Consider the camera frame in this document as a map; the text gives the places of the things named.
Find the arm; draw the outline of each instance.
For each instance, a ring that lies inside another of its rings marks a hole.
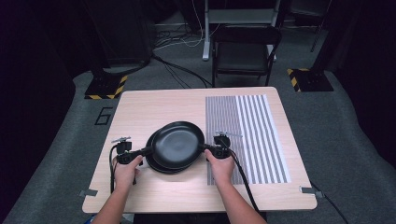
[[[102,209],[96,215],[92,222],[93,224],[120,223],[129,190],[134,181],[134,174],[138,171],[135,168],[142,160],[143,157],[138,156],[127,165],[113,165],[115,167],[116,187],[114,188],[113,193],[107,199],[105,205],[103,205]]]
[[[216,186],[230,222],[233,224],[266,223],[260,214],[245,201],[233,186],[231,182],[234,167],[233,158],[229,157],[218,160],[207,149],[205,150],[205,154],[211,164]]]

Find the black cable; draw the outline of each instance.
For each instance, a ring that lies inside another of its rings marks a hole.
[[[182,83],[184,83],[184,85],[186,85],[188,88],[191,89],[191,86],[189,84],[187,84],[185,81],[183,81],[183,79],[181,79],[177,73],[167,64],[163,64],[166,68],[166,70],[168,70],[168,72],[172,75],[172,78],[183,88],[186,89],[186,87],[183,86]]]
[[[107,71],[104,70],[104,73],[108,76],[111,77],[121,77],[121,76],[126,76],[126,75],[130,75],[134,72],[139,71],[140,69],[146,67],[149,64],[149,60],[148,61],[143,61],[141,62],[136,68],[131,68],[122,72],[117,72],[117,73],[109,73]]]
[[[179,29],[183,26],[185,27],[184,34],[171,36],[172,33],[180,33]],[[194,33],[192,31],[188,31],[186,27],[187,27],[186,24],[182,24],[176,30],[158,32],[155,48],[157,49],[157,48],[166,46],[166,45],[170,44],[172,41],[176,41],[176,40],[185,41],[185,40],[189,39],[190,37],[193,37]]]
[[[245,188],[247,189],[247,195],[251,201],[251,204],[253,205],[254,210],[256,210],[257,213],[260,213],[259,207],[257,206],[256,202],[254,201],[253,194],[251,193],[250,186],[248,185],[248,179],[245,176],[245,172],[239,163],[238,158],[236,157],[236,154],[234,151],[232,151],[230,148],[227,148],[228,150],[231,151],[231,157],[233,157],[233,160],[235,161],[236,166],[238,167],[239,174],[242,176],[242,179],[244,180]]]
[[[116,147],[117,147],[117,145],[115,145],[114,147],[112,147],[110,149],[110,154],[108,156],[108,161],[109,161],[109,164],[110,164],[110,193],[112,193],[114,191],[114,179],[115,179],[114,172],[115,171],[113,170],[112,154],[113,154],[114,148],[116,148]]]
[[[311,185],[317,189],[318,191],[321,191],[320,188],[318,188],[314,183],[312,183],[312,181],[309,181],[311,183]],[[335,203],[332,202],[332,200],[327,197],[326,194],[324,194],[324,198],[327,199],[327,201],[329,201],[329,203],[332,205],[332,207],[337,211],[338,215],[340,215],[340,217],[345,221],[346,224],[348,224],[349,222],[347,221],[347,218],[343,215],[343,213],[340,211],[340,209],[338,209],[338,207],[335,205]]]
[[[195,76],[195,77],[198,77],[198,78],[204,83],[205,88],[207,88],[206,83],[209,84],[210,86],[212,86],[212,83],[210,83],[209,81],[207,81],[207,80],[204,79],[203,77],[199,76],[198,74],[192,72],[191,70],[189,70],[189,69],[187,69],[187,68],[181,67],[181,66],[176,65],[176,64],[173,64],[173,63],[169,63],[169,62],[163,60],[162,58],[158,57],[158,56],[155,55],[155,54],[152,55],[152,58],[155,59],[155,60],[157,60],[157,61],[160,62],[160,63],[165,63],[165,64],[167,64],[167,65],[169,65],[169,66],[172,66],[172,67],[177,68],[177,69],[179,69],[179,70],[182,70],[182,71],[184,71],[184,72],[186,72],[186,73],[190,73],[190,74],[192,74],[192,75]]]

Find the wrist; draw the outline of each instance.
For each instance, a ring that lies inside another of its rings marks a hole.
[[[114,188],[114,192],[128,194],[130,189],[131,189],[131,186],[116,185],[116,187]]]
[[[235,190],[235,187],[231,182],[221,182],[221,183],[216,183],[216,187],[218,188],[219,194],[221,197],[224,195],[230,194],[233,190]]]
[[[231,182],[231,179],[230,180],[228,180],[228,179],[220,180],[220,181],[215,180],[215,181],[216,181],[216,186],[218,188],[230,187],[233,185],[233,183]]]

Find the chair leg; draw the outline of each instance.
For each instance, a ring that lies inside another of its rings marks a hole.
[[[267,79],[265,79],[265,86],[268,86],[268,83],[270,82],[270,76],[271,76],[271,73],[268,73]]]
[[[214,71],[212,71],[212,88],[216,87],[216,74]]]

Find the black tripod base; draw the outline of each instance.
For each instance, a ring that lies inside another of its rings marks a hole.
[[[288,69],[295,91],[334,91],[326,76],[308,69]]]
[[[85,91],[85,99],[101,100],[118,98],[125,85],[127,76],[120,77],[93,77]]]

